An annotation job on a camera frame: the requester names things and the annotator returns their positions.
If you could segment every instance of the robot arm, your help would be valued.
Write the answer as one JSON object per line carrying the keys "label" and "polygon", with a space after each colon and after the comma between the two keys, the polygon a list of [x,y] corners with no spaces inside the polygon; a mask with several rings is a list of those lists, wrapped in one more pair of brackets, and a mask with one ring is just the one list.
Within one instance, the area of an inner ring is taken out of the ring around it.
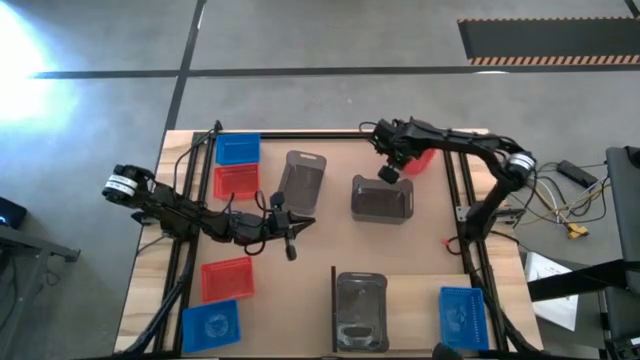
{"label": "robot arm", "polygon": [[133,165],[116,165],[102,195],[112,203],[142,210],[132,215],[138,222],[142,222],[143,216],[159,220],[163,233],[174,239],[187,238],[201,229],[214,241],[244,246],[245,252],[249,245],[284,239],[289,260],[297,257],[293,245],[296,235],[315,222],[314,218],[284,211],[282,193],[271,197],[271,207],[264,209],[263,216],[225,212],[227,209],[211,211],[204,204],[176,193],[172,187],[156,182],[151,171]]}
{"label": "robot arm", "polygon": [[[391,184],[398,180],[398,170],[402,170],[412,158],[420,158],[427,149],[480,157],[497,181],[484,201],[473,204],[467,213],[465,238],[469,241],[487,237],[500,204],[510,193],[526,185],[536,165],[531,153],[510,138],[439,129],[413,118],[409,122],[380,120],[369,142],[379,154],[387,156],[387,165],[380,169],[378,176]],[[498,159],[497,152],[502,152],[504,160]]]}

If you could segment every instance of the blue plastic bin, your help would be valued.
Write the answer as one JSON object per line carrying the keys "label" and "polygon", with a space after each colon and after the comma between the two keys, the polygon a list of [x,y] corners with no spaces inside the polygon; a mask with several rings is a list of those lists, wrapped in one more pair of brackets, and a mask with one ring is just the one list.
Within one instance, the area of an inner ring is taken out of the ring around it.
{"label": "blue plastic bin", "polygon": [[487,319],[482,290],[440,288],[442,342],[453,349],[488,350]]}
{"label": "blue plastic bin", "polygon": [[237,343],[242,338],[235,299],[182,311],[184,352],[213,349]]}
{"label": "blue plastic bin", "polygon": [[216,138],[216,162],[220,165],[260,162],[260,134],[218,136]]}

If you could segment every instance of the black stand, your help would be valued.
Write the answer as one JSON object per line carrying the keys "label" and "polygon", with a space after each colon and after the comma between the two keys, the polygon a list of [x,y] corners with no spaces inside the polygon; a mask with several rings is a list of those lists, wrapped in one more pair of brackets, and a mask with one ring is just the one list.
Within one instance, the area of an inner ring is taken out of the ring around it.
{"label": "black stand", "polygon": [[17,295],[18,300],[13,311],[9,314],[6,328],[3,331],[6,334],[6,345],[0,347],[0,359],[10,359],[13,355],[15,337],[20,328],[22,316],[25,310],[28,310],[33,303],[33,299],[38,293],[40,282],[46,276],[49,256],[62,256],[67,262],[75,262],[80,256],[80,250],[72,250],[5,226],[0,226],[0,244],[6,248],[3,251],[5,262],[8,262],[8,255],[4,255],[7,252],[22,252],[36,259],[35,265],[26,276],[25,286],[21,287],[22,289]]}
{"label": "black stand", "polygon": [[542,301],[599,291],[609,286],[627,289],[627,271],[640,271],[640,262],[615,260],[535,280],[528,284],[529,293],[532,301]]}

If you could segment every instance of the red basket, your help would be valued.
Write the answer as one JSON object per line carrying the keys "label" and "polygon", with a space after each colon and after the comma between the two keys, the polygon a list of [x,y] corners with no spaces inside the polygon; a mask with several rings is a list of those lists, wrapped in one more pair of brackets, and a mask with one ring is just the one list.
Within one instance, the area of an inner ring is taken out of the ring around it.
{"label": "red basket", "polygon": [[213,170],[213,196],[228,200],[231,193],[236,199],[253,198],[260,189],[258,164],[218,166]]}
{"label": "red basket", "polygon": [[241,299],[255,293],[250,256],[204,264],[200,272],[204,303]]}
{"label": "red basket", "polygon": [[408,175],[420,174],[422,171],[424,171],[424,169],[427,168],[427,165],[429,165],[431,159],[433,159],[433,156],[435,154],[436,149],[428,149],[427,151],[422,153],[420,159],[412,159],[411,161],[409,161],[409,163],[405,165],[403,171]]}

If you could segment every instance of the floor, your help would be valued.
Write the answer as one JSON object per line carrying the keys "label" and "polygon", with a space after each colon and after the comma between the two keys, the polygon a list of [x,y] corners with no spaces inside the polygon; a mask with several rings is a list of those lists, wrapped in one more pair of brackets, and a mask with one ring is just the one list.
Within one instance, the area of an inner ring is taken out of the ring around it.
{"label": "floor", "polygon": [[[189,65],[464,66],[457,18],[630,15],[623,0],[209,0],[194,20],[196,6],[0,1],[0,196],[29,209],[26,231],[82,249],[76,264],[51,261],[62,280],[38,295],[18,358],[111,352],[140,227],[100,191],[117,163],[153,169],[167,124],[208,129],[220,119],[230,129],[354,128],[413,115],[441,127],[487,127],[517,139],[541,163],[576,164],[601,163],[607,147],[632,144],[640,132],[640,73],[633,71],[192,78],[179,112],[177,102],[169,108],[183,79],[22,77]],[[192,23],[199,33],[191,59],[185,44]],[[593,169],[596,176],[604,171]],[[620,256],[612,210],[588,228],[589,237],[574,241],[543,222],[518,235],[534,250],[575,262]],[[548,337],[545,345],[595,356]]]}

